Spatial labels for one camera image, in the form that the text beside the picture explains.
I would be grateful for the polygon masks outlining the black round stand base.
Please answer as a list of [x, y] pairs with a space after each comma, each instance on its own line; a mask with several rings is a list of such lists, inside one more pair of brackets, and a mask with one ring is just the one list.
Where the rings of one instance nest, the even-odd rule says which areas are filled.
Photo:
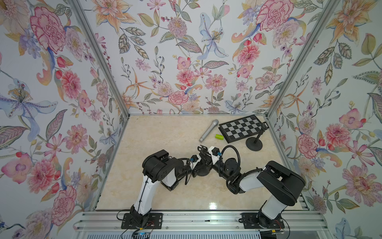
[[260, 151], [263, 148], [263, 143], [260, 139], [250, 137], [246, 140], [246, 146], [251, 151]]

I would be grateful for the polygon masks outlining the black stand pole with clip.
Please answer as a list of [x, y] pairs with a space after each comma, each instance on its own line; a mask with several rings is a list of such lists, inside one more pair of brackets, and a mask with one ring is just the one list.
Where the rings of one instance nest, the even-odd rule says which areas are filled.
[[256, 138], [255, 138], [255, 143], [257, 143], [259, 140], [260, 140], [260, 137], [261, 135], [269, 129], [269, 126], [267, 124], [267, 122], [262, 122], [261, 123], [261, 126], [260, 126], [260, 130], [259, 130], [259, 133], [257, 134]]

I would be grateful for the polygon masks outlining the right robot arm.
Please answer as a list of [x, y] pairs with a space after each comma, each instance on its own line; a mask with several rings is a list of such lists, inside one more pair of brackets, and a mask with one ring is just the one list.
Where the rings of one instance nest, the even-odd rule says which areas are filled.
[[227, 189], [234, 195], [257, 188], [265, 188], [271, 196], [258, 212], [243, 213], [239, 220], [246, 229], [283, 229], [282, 212], [294, 206], [305, 187], [305, 180], [298, 174], [275, 161], [269, 161], [264, 168], [241, 173], [241, 158], [238, 150], [226, 146], [222, 151], [214, 146], [200, 145], [199, 156], [207, 173], [215, 170], [226, 181]]

